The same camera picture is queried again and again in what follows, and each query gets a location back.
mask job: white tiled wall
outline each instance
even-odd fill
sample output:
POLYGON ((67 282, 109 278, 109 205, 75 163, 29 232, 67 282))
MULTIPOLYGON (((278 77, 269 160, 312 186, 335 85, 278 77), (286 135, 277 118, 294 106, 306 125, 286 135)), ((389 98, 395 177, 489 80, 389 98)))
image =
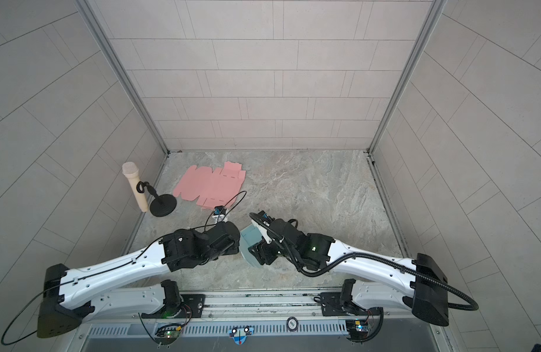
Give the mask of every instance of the white tiled wall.
MULTIPOLYGON (((0 336, 49 266, 120 255, 139 215, 121 165, 151 181, 163 159, 72 1, 0 0, 0 336)), ((35 329, 37 304, 7 341, 35 329)))
POLYGON ((90 3, 175 150, 368 148, 431 4, 90 3))
POLYGON ((479 303, 460 344, 541 344, 541 0, 449 0, 374 158, 412 253, 479 303))

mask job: marble floor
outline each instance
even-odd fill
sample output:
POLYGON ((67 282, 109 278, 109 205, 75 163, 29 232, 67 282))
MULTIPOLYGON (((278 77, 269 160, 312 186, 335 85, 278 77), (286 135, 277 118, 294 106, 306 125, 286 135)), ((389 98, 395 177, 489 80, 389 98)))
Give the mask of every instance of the marble floor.
MULTIPOLYGON (((352 246, 388 256, 401 256, 372 174, 361 150, 284 150, 171 153, 162 172, 157 192, 172 193, 191 165, 222 167, 224 161, 239 162, 246 170, 241 190, 245 199, 228 216, 239 229, 250 224, 249 212, 265 210, 275 218, 296 218, 305 233, 333 236, 352 246)), ((177 198, 168 216, 147 213, 135 236, 135 251, 154 238, 179 228, 204 225, 211 210, 196 201, 177 198)), ((181 269, 151 277, 140 285, 154 285, 164 279, 177 282, 179 289, 220 290, 227 288, 332 287, 351 277, 326 273, 308 278, 296 272, 284 258, 273 265, 253 268, 240 253, 194 269, 181 269)))

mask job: robotic arm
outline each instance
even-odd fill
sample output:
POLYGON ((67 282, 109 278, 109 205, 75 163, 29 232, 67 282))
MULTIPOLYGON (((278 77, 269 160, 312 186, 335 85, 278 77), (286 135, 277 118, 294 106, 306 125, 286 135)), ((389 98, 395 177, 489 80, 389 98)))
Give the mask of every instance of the robotic arm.
MULTIPOLYGON (((270 265, 278 256, 284 256, 298 272, 309 277, 334 270, 383 284, 345 280, 339 298, 342 314, 359 315, 372 307, 398 307, 411 309, 416 317, 428 323, 447 326, 448 308, 478 309, 473 299, 447 284, 443 272, 427 255, 418 254, 415 260, 382 256, 352 248, 323 234, 304 234, 297 229, 295 219, 273 219, 265 212, 250 213, 250 217, 262 240, 251 246, 249 252, 260 264, 270 265), (449 304, 448 292, 469 305, 449 304)), ((143 312, 142 318, 184 317, 186 305, 173 281, 166 280, 147 289, 117 288, 153 275, 204 265, 222 255, 237 254, 239 237, 239 230, 232 222, 221 221, 202 233, 179 229, 159 237, 142 250, 93 266, 79 269, 69 269, 63 264, 51 266, 46 271, 41 293, 37 336, 65 334, 82 322, 103 315, 138 311, 143 312)), ((14 343, 3 341, 14 320, 1 338, 4 345, 14 343)))

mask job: black round base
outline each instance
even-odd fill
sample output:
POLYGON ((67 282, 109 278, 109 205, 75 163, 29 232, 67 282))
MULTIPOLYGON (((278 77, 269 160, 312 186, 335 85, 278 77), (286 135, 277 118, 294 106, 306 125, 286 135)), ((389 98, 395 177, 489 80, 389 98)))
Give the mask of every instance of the black round base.
POLYGON ((176 198, 172 194, 161 194, 149 205, 149 212, 156 217, 169 215, 175 210, 176 198))

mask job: vented metal panel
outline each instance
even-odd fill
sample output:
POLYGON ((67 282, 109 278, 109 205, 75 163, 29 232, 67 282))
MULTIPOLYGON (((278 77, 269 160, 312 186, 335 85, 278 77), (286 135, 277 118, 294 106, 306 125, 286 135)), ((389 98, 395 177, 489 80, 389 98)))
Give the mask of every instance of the vented metal panel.
MULTIPOLYGON (((166 325, 156 323, 155 329, 166 325)), ((289 331, 286 328, 286 321, 193 321, 190 322, 181 333, 181 337, 225 337, 229 330, 246 326, 253 327, 253 336, 286 336, 286 335, 347 335, 344 320, 301 320, 297 331, 289 331)), ((97 323, 92 324, 89 330, 89 339, 111 339, 116 338, 141 338, 147 337, 145 329, 141 324, 135 323, 97 323)))

